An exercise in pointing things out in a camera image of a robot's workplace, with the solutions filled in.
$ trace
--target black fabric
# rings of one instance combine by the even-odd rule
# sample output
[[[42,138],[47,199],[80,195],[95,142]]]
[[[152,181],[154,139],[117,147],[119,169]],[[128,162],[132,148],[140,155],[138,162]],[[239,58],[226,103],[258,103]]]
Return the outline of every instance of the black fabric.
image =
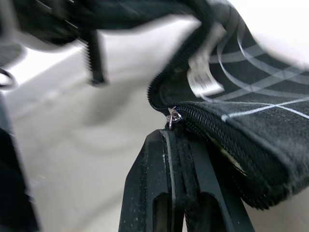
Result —
[[[78,37],[76,28],[64,19],[49,14],[50,1],[13,0],[19,26],[23,32],[51,44],[63,45]]]
[[[224,22],[215,21],[226,34],[209,65],[224,92],[195,97],[187,81],[192,53],[177,52],[151,83],[149,102],[165,115],[167,107],[176,106],[190,130],[222,146],[235,166],[233,176],[243,199],[253,207],[269,208],[309,185],[308,72],[268,55],[234,7],[219,8],[225,9]],[[201,10],[211,15],[217,9]],[[200,44],[199,39],[182,47]],[[184,60],[177,71],[173,60]]]
[[[36,219],[9,134],[0,129],[0,225],[37,230]]]
[[[199,187],[192,158],[191,150],[187,135],[184,133],[182,125],[175,128],[176,141],[175,144],[178,150],[180,167],[182,170],[182,177],[185,187],[185,218],[187,230],[195,231],[196,223],[201,214],[201,205],[199,204]]]
[[[169,14],[194,13],[183,2],[168,0],[77,0],[69,12],[76,25],[87,29],[129,29]]]
[[[0,15],[0,67],[14,61],[22,53],[21,45],[16,42],[4,39],[4,23],[2,15]]]

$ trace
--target white tag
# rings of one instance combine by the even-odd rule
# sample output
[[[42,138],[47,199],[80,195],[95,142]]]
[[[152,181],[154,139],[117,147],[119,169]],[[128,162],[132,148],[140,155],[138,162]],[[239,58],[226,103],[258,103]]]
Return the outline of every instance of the white tag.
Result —
[[[197,98],[224,91],[223,86],[212,76],[208,63],[211,52],[224,34],[225,30],[222,25],[215,23],[204,44],[189,60],[188,83]]]

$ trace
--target zipper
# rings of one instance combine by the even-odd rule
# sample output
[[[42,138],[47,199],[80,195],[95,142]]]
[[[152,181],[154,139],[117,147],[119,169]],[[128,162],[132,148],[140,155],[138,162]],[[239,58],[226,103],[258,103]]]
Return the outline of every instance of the zipper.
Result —
[[[227,135],[224,134],[214,123],[211,123],[210,120],[206,120],[205,117],[203,117],[203,113],[197,113],[196,106],[194,106],[194,110],[192,110],[191,108],[193,106],[190,103],[172,103],[169,104],[170,107],[160,106],[159,104],[154,103],[150,95],[152,93],[154,83],[158,81],[157,78],[155,78],[153,82],[149,85],[148,100],[150,105],[155,110],[167,115],[167,124],[170,130],[173,129],[174,124],[183,122],[189,130],[195,132],[198,136],[205,139],[209,145],[213,145],[210,142],[210,135],[208,134],[209,132],[212,132],[216,135],[216,139],[219,138],[218,142],[221,144],[224,150],[226,150],[232,157],[241,156],[239,151],[235,149],[235,147],[238,147],[238,145],[234,143],[230,138],[228,138]],[[263,210],[268,209],[270,206],[276,204],[277,200],[272,196],[267,196],[266,193],[261,194],[259,198],[253,199],[250,195],[246,194],[244,188],[240,186],[234,174],[232,174],[232,179],[235,182],[236,188],[241,194],[242,199],[252,207]]]

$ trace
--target white stripe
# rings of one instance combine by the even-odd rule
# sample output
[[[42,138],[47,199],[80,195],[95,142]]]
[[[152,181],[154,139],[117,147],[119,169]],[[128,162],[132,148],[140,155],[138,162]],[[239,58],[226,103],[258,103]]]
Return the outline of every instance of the white stripe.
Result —
[[[233,25],[233,24],[229,24],[228,27],[231,27],[233,29],[233,32],[236,29],[236,25]],[[244,33],[245,27],[239,26],[238,33],[239,33],[240,30],[242,30],[242,32]],[[228,100],[228,99],[232,99],[232,98],[236,98],[236,97],[240,97],[240,96],[246,95],[246,94],[248,94],[250,92],[256,92],[258,94],[269,95],[269,96],[289,97],[289,98],[304,98],[304,97],[308,96],[307,94],[295,94],[295,93],[281,92],[281,91],[276,91],[276,90],[271,90],[271,89],[264,89],[266,87],[272,86],[274,84],[277,84],[277,83],[283,81],[283,79],[275,78],[273,75],[270,75],[270,76],[264,78],[263,80],[255,82],[252,85],[248,85],[247,83],[244,83],[244,82],[238,80],[237,78],[235,78],[234,76],[232,76],[224,68],[224,66],[222,64],[222,61],[221,61],[222,51],[224,50],[224,48],[225,48],[225,46],[227,44],[227,41],[230,39],[232,34],[233,33],[229,34],[229,37],[226,37],[225,40],[222,40],[222,42],[219,43],[219,45],[217,46],[217,54],[218,54],[220,66],[221,66],[222,71],[224,72],[224,74],[227,76],[227,78],[233,84],[237,85],[238,87],[240,87],[242,89],[239,89],[239,90],[234,91],[234,92],[229,93],[229,94],[225,94],[225,95],[223,95],[221,97],[216,98],[216,100],[224,101],[224,100]],[[295,69],[295,68],[294,67],[288,67],[285,70],[287,71],[287,70],[290,70],[290,69]],[[285,76],[285,79],[294,77],[295,75],[298,75],[299,73],[287,72],[286,76]]]
[[[245,22],[243,20],[240,20],[239,30],[238,30],[238,34],[237,34],[237,42],[238,42],[238,45],[239,45],[239,48],[241,50],[242,55],[253,66],[257,67],[258,69],[260,69],[260,70],[262,70],[262,71],[264,71],[264,72],[266,72],[270,75],[273,75],[273,76],[280,78],[280,79],[283,79],[283,80],[287,79],[291,75],[296,76],[296,75],[294,75],[295,73],[297,73],[297,75],[300,74],[300,73],[303,73],[303,71],[296,69],[295,67],[293,67],[293,69],[295,69],[294,72],[290,72],[286,69],[283,69],[283,70],[277,69],[275,67],[272,67],[272,66],[266,64],[265,62],[262,62],[262,61],[260,61],[256,58],[254,58],[251,54],[247,53],[242,47],[242,41],[243,41],[245,29],[246,29]],[[303,79],[297,78],[297,79],[294,80],[294,79],[290,78],[289,80],[300,83],[300,84],[309,85],[309,76],[303,76],[303,77],[304,77]]]
[[[245,50],[252,57],[256,57],[256,56],[259,56],[265,53],[265,51],[263,51],[263,49],[257,44],[251,47],[248,47]],[[239,61],[244,61],[244,60],[247,60],[247,58],[244,57],[241,51],[224,53],[221,55],[221,61],[223,63],[234,63],[234,62],[239,62]],[[209,64],[216,64],[216,63],[219,63],[218,55],[212,55],[209,58]]]
[[[39,1],[39,0],[37,0],[37,2],[38,2],[39,4],[41,4],[43,7],[46,7],[48,10],[52,10],[51,7],[47,6],[47,5],[44,4],[43,2],[41,2],[41,1]]]
[[[300,116],[302,116],[302,117],[305,117],[305,118],[309,119],[309,116],[308,116],[308,115],[306,115],[306,114],[304,114],[304,113],[302,113],[302,112],[299,112],[299,111],[297,111],[297,110],[293,110],[293,109],[291,109],[291,108],[287,108],[287,107],[284,107],[284,106],[278,106],[278,107],[281,108],[281,109],[287,110],[287,111],[291,111],[291,112],[293,112],[293,113],[295,113],[295,114],[297,114],[297,115],[300,115]]]
[[[297,100],[293,100],[293,101],[287,101],[287,102],[283,102],[283,103],[280,103],[280,104],[270,104],[269,106],[265,106],[265,107],[261,107],[261,108],[257,108],[257,109],[254,109],[254,110],[248,110],[248,111],[244,111],[244,112],[237,112],[237,113],[230,113],[228,115],[222,115],[221,116],[221,120],[223,122],[226,122],[226,120],[228,120],[229,118],[233,118],[233,117],[238,117],[238,116],[243,116],[243,115],[251,115],[251,114],[254,114],[256,112],[260,112],[260,111],[263,111],[263,110],[266,110],[266,109],[270,109],[270,108],[274,108],[274,107],[280,107],[280,108],[285,108],[283,107],[283,105],[287,105],[287,104],[292,104],[292,103],[297,103],[297,102],[305,102],[305,101],[308,101],[309,100],[309,97],[307,98],[303,98],[303,99],[297,99]]]
[[[257,105],[273,105],[273,104],[271,104],[271,103],[261,103],[261,102],[250,102],[250,101],[248,101],[248,102],[245,102],[245,101],[217,101],[217,100],[215,100],[215,99],[210,99],[210,98],[207,98],[207,97],[202,97],[205,101],[207,101],[207,102],[209,102],[209,103],[218,103],[218,104],[252,104],[252,105],[254,105],[254,104],[257,104]]]

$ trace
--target zipper pull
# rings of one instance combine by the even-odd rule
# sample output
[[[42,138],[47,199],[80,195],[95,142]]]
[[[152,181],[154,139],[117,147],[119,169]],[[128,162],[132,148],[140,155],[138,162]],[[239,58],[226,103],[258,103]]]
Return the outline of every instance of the zipper pull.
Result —
[[[169,115],[166,117],[167,123],[169,124],[169,129],[173,129],[173,123],[177,123],[181,121],[183,117],[179,112],[176,110],[176,107],[173,107],[172,109],[169,108]]]

